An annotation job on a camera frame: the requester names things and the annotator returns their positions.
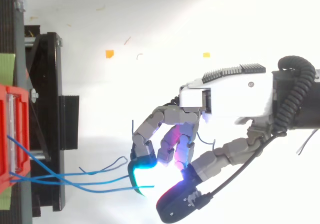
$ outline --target cyan light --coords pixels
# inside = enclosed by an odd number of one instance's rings
[[[138,186],[154,185],[154,188],[142,188],[139,191],[148,198],[159,199],[168,189],[173,187],[179,181],[183,180],[182,174],[174,163],[165,167],[157,163],[152,168],[135,168],[135,181]]]

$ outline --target thin wire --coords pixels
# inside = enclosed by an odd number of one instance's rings
[[[223,188],[225,188],[228,184],[230,184],[230,182],[232,182],[241,172],[243,172],[243,170],[246,169],[247,166],[263,151],[263,149],[276,138],[277,138],[277,136],[274,135],[270,139],[268,139],[265,143],[261,144],[260,147],[253,153],[253,155],[250,156],[250,158],[232,176],[230,176],[224,183],[222,183],[220,186],[218,186],[213,192],[210,192],[209,196],[213,197],[219,191],[221,191]]]
[[[207,145],[213,145],[213,148],[214,148],[214,146],[215,146],[214,144],[216,143],[216,139],[213,140],[213,143],[209,143],[209,142],[203,141],[203,140],[200,138],[199,132],[197,132],[196,135],[198,136],[199,140],[200,140],[202,143],[207,144]]]
[[[10,182],[32,181],[32,182],[35,182],[35,183],[47,184],[47,185],[69,185],[69,184],[64,183],[64,182],[35,180],[32,177],[29,178],[29,177],[25,177],[25,176],[22,176],[22,175],[18,175],[16,173],[11,172],[11,171],[9,173],[10,173],[10,175],[13,175],[13,176],[16,176],[16,177],[20,178],[19,180],[11,180]],[[89,183],[74,183],[74,184],[77,184],[77,185],[104,185],[104,184],[110,184],[110,183],[125,179],[127,177],[129,177],[129,176],[125,175],[125,176],[122,176],[120,178],[117,178],[117,179],[114,179],[114,180],[109,180],[109,181],[104,181],[104,182],[89,182]]]
[[[39,164],[43,169],[45,169],[51,175],[53,175],[54,177],[66,182],[66,183],[68,183],[70,185],[73,185],[74,187],[77,187],[77,188],[79,188],[81,190],[85,190],[85,191],[92,192],[92,193],[108,193],[108,192],[121,191],[121,190],[131,190],[131,189],[138,189],[138,188],[151,188],[151,187],[154,187],[154,186],[134,186],[134,187],[125,187],[125,188],[110,189],[110,190],[91,190],[91,189],[84,188],[84,187],[82,187],[80,185],[74,184],[72,181],[69,181],[67,179],[64,179],[64,178],[60,177],[54,171],[52,171],[50,168],[48,168],[45,164],[43,164],[41,161],[39,161],[37,158],[35,158],[34,155],[32,155],[17,140],[15,140],[14,138],[12,138],[9,135],[7,137],[9,138],[9,140],[13,141],[17,146],[19,146],[25,153],[28,154],[28,156],[30,156],[37,164]]]
[[[297,154],[301,155],[302,151],[304,150],[306,144],[308,143],[308,141],[311,139],[311,137],[318,131],[318,129],[313,130],[311,135],[307,138],[307,140],[305,140],[305,142],[302,144],[302,146],[299,148],[299,150],[297,150]]]
[[[118,165],[118,166],[115,167],[115,168],[106,170],[106,169],[108,169],[109,167],[111,167],[111,166],[113,166],[114,164],[116,164],[116,162],[117,162],[118,160],[122,159],[122,158],[125,159],[125,163],[122,163],[122,164]],[[86,171],[84,171],[80,166],[79,166],[79,169],[80,169],[84,174],[87,174],[87,175],[95,175],[95,174],[104,172],[104,170],[106,170],[106,171],[111,171],[111,170],[118,169],[118,168],[120,168],[121,166],[123,166],[123,165],[125,165],[125,164],[127,164],[127,163],[128,163],[128,159],[127,159],[125,156],[121,156],[121,157],[119,157],[114,163],[112,163],[111,165],[109,165],[109,166],[107,166],[107,167],[105,167],[105,168],[103,168],[102,170],[99,170],[99,171],[86,172]]]
[[[75,176],[75,175],[95,175],[95,174],[97,174],[97,173],[104,173],[104,172],[108,172],[108,171],[112,171],[112,170],[116,170],[116,169],[118,169],[118,168],[120,168],[121,166],[123,166],[123,165],[125,165],[126,163],[127,163],[127,158],[126,157],[124,157],[124,156],[122,156],[122,157],[119,157],[113,164],[111,164],[111,165],[109,165],[109,166],[107,166],[106,168],[108,168],[108,167],[110,167],[110,166],[112,166],[112,165],[114,165],[117,161],[119,161],[121,158],[124,158],[125,160],[126,160],[126,162],[125,163],[123,163],[123,164],[120,164],[120,165],[118,165],[117,167],[114,167],[114,168],[111,168],[111,169],[108,169],[108,170],[100,170],[100,171],[91,171],[91,172],[83,172],[83,173],[62,173],[62,174],[57,174],[57,175],[59,175],[59,176]],[[32,179],[45,179],[45,178],[52,178],[52,177],[54,177],[53,175],[41,175],[41,176],[35,176],[35,177],[32,177]]]

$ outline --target metal bolt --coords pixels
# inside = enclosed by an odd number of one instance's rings
[[[32,103],[35,103],[37,101],[37,98],[39,98],[39,94],[36,92],[35,89],[32,89],[30,91],[30,97],[31,97]]]
[[[64,40],[62,38],[57,38],[56,40],[56,44],[58,45],[58,47],[63,47],[64,45]]]
[[[21,13],[26,11],[27,3],[26,0],[16,0],[14,3],[16,10],[20,11]]]

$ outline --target white wall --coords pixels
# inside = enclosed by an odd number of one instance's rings
[[[207,70],[258,62],[272,71],[286,55],[302,56],[320,68],[320,0],[27,2],[25,24],[40,24],[43,33],[57,32],[63,38],[63,93],[81,98],[79,149],[65,153],[66,172],[78,166],[96,170],[129,156],[131,120],[137,126],[177,95],[180,85]],[[105,58],[107,49],[115,51],[113,58]],[[211,58],[203,59],[203,52],[211,52]],[[136,60],[138,53],[143,56]],[[216,138],[217,146],[246,134],[245,126],[230,126],[225,120],[201,124],[202,138]],[[156,148],[166,130],[153,138]],[[320,223],[317,134],[300,157],[295,154],[310,132],[290,132],[272,143],[209,205],[181,223]],[[209,148],[198,140],[196,144],[195,157]],[[236,169],[226,168],[200,189],[213,190]],[[103,181],[126,172],[122,168],[92,178]],[[129,180],[105,189],[123,186],[130,186]],[[35,224],[161,223],[154,200],[134,191],[66,190],[64,210],[42,208]]]

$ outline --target robotic hand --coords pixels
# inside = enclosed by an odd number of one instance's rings
[[[134,170],[164,165],[175,157],[183,180],[157,202],[165,223],[179,221],[208,204],[213,196],[242,172],[275,138],[288,129],[319,129],[319,71],[298,56],[279,60],[279,71],[266,73],[259,64],[240,65],[206,73],[181,86],[179,97],[157,107],[133,134],[128,172],[136,186]],[[199,119],[236,117],[236,124],[252,120],[247,138],[239,138],[202,154],[191,162]],[[155,155],[150,138],[162,124],[174,125]],[[227,165],[243,164],[213,192],[202,195],[197,185],[216,176]]]

